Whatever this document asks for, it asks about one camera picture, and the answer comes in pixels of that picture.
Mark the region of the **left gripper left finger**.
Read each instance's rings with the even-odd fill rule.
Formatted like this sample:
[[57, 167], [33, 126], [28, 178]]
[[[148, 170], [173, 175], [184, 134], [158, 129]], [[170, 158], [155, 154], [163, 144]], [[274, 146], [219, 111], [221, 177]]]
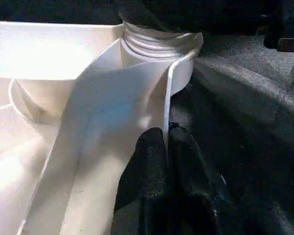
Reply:
[[167, 235], [169, 183], [163, 132], [143, 132], [118, 184], [112, 235]]

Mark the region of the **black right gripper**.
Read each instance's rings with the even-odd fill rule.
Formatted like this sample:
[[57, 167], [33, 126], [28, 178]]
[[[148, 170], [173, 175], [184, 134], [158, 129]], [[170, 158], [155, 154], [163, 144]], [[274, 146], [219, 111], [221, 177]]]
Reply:
[[294, 51], [294, 12], [281, 15], [270, 25], [264, 46], [277, 51]]

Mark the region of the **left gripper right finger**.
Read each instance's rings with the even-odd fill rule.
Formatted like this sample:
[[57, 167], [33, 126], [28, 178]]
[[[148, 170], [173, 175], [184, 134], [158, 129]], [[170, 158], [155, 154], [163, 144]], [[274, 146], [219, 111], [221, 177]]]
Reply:
[[182, 234], [235, 234], [235, 206], [226, 184], [185, 128], [170, 129], [169, 155]]

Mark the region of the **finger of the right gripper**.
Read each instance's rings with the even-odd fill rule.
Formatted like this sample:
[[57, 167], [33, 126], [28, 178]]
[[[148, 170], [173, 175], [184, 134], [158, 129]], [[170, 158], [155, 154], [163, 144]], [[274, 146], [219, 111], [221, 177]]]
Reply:
[[127, 23], [164, 32], [255, 33], [267, 19], [265, 0], [120, 0]]

